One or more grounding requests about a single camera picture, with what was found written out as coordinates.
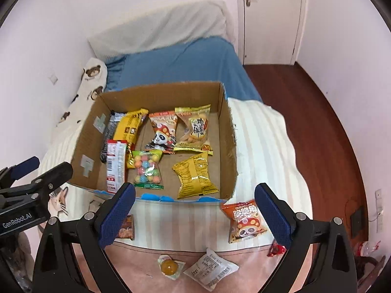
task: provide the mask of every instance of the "snack bag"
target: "snack bag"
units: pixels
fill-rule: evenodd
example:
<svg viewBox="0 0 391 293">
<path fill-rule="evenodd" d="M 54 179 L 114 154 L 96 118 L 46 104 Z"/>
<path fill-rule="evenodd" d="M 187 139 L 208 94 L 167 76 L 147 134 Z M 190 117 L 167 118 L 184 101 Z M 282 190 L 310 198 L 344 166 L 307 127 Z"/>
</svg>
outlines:
<svg viewBox="0 0 391 293">
<path fill-rule="evenodd" d="M 267 231 L 267 228 L 262 225 L 255 200 L 247 203 L 222 205 L 221 209 L 231 219 L 229 243 L 254 238 Z"/>
<path fill-rule="evenodd" d="M 176 280 L 181 275 L 182 269 L 185 266 L 185 262 L 172 260 L 169 255 L 162 254 L 158 258 L 160 271 L 163 275 L 171 280 Z"/>
<path fill-rule="evenodd" d="M 126 141 L 107 141 L 107 191 L 116 193 L 126 181 Z"/>
<path fill-rule="evenodd" d="M 235 263 L 219 257 L 213 250 L 207 248 L 206 254 L 183 273 L 212 292 L 222 278 L 238 269 L 239 267 Z"/>
<path fill-rule="evenodd" d="M 155 138 L 145 146 L 145 150 L 160 149 L 163 153 L 174 153 L 175 131 L 178 122 L 175 111 L 151 113 L 149 119 L 155 131 Z"/>
<path fill-rule="evenodd" d="M 133 215 L 128 215 L 118 231 L 117 238 L 134 240 L 134 219 Z"/>
<path fill-rule="evenodd" d="M 175 113 L 186 124 L 185 134 L 174 146 L 174 151 L 208 151 L 213 155 L 208 140 L 210 105 L 198 108 L 175 108 Z"/>
<path fill-rule="evenodd" d="M 111 140 L 113 138 L 115 129 L 117 129 L 119 122 L 125 115 L 125 113 L 121 112 L 111 112 L 109 123 L 107 124 L 107 127 L 104 131 L 103 145 L 100 150 L 100 160 L 102 161 L 102 163 L 106 163 L 107 140 Z"/>
<path fill-rule="evenodd" d="M 277 241 L 274 239 L 273 243 L 271 244 L 271 247 L 269 249 L 269 253 L 267 254 L 268 257 L 274 257 L 275 255 L 281 255 L 284 254 L 287 251 L 287 249 L 278 244 Z"/>
<path fill-rule="evenodd" d="M 209 179 L 208 152 L 194 155 L 173 166 L 181 181 L 178 199 L 217 193 L 218 189 Z"/>
<path fill-rule="evenodd" d="M 134 186 L 141 188 L 163 189 L 162 176 L 158 163 L 162 157 L 162 151 L 133 151 L 134 166 L 137 176 L 134 178 Z"/>
<path fill-rule="evenodd" d="M 126 167 L 134 168 L 132 151 L 137 140 L 137 131 L 140 125 L 147 117 L 148 110 L 140 109 L 128 112 L 120 121 L 114 133 L 113 140 L 126 140 L 128 142 L 128 153 L 126 158 Z"/>
</svg>

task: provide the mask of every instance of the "reddish brown floor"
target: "reddish brown floor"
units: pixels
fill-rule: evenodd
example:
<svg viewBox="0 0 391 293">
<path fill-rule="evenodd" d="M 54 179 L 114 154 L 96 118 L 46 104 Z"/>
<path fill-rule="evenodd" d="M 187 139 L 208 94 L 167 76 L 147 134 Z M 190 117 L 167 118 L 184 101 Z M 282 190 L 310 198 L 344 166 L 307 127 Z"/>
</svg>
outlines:
<svg viewBox="0 0 391 293">
<path fill-rule="evenodd" d="M 314 219 L 344 220 L 361 205 L 367 217 L 364 185 L 349 139 L 327 99 L 295 64 L 244 66 L 265 104 L 279 111 L 296 150 L 299 171 L 310 190 Z M 368 239 L 368 222 L 351 242 Z"/>
</svg>

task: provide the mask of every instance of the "door frame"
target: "door frame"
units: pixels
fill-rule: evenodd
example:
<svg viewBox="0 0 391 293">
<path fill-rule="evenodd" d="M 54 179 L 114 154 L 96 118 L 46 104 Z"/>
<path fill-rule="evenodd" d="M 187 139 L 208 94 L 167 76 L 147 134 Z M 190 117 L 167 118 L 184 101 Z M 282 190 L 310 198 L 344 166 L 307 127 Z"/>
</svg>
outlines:
<svg viewBox="0 0 391 293">
<path fill-rule="evenodd" d="M 244 39 L 245 39 L 244 0 L 237 0 L 237 1 L 238 1 L 238 57 L 243 65 L 244 64 Z M 305 20 L 307 17 L 307 10 L 308 10 L 307 3 L 308 0 L 302 0 L 300 6 L 299 25 L 296 34 L 296 42 L 292 53 L 291 65 L 293 65 L 296 62 L 297 56 L 299 54 L 300 44 L 302 42 L 303 33 L 304 33 Z"/>
</svg>

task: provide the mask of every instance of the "blue blanket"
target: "blue blanket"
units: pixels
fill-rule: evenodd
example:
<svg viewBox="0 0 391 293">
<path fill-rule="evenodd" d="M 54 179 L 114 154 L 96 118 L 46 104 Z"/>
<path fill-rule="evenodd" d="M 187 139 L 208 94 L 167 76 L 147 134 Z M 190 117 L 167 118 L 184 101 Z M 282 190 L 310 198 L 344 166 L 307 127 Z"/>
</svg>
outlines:
<svg viewBox="0 0 391 293">
<path fill-rule="evenodd" d="M 106 65 L 106 91 L 169 82 L 220 81 L 227 97 L 262 101 L 233 46 L 220 37 L 118 56 Z"/>
</svg>

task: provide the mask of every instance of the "blue gripper pad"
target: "blue gripper pad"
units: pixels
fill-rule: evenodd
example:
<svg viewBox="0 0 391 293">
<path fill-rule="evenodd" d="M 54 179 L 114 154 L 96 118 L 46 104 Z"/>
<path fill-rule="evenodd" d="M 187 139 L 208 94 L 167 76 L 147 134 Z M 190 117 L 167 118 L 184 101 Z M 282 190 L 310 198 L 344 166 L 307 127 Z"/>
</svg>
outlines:
<svg viewBox="0 0 391 293">
<path fill-rule="evenodd" d="M 35 171 L 39 166 L 40 160 L 38 159 L 38 157 L 33 156 L 28 160 L 18 165 L 15 165 L 11 171 L 11 178 L 13 180 L 19 180 L 27 174 L 31 173 L 32 171 Z"/>
<path fill-rule="evenodd" d="M 257 203 L 257 206 L 261 211 L 263 218 L 265 218 L 266 223 L 277 243 L 289 249 L 292 242 L 291 234 L 293 230 L 276 204 L 276 202 L 280 202 L 280 200 L 265 183 L 257 185 L 254 197 L 255 202 Z"/>
<path fill-rule="evenodd" d="M 100 223 L 98 243 L 102 249 L 114 242 L 118 231 L 121 229 L 126 216 L 129 214 L 129 211 L 134 204 L 135 199 L 136 189 L 132 184 L 125 183 L 117 191 L 114 197 L 105 201 L 101 208 L 97 211 L 97 215 L 99 217 L 99 214 L 105 214 L 105 208 L 103 208 L 103 206 L 106 203 L 109 207 L 111 207 L 110 211 Z"/>
</svg>

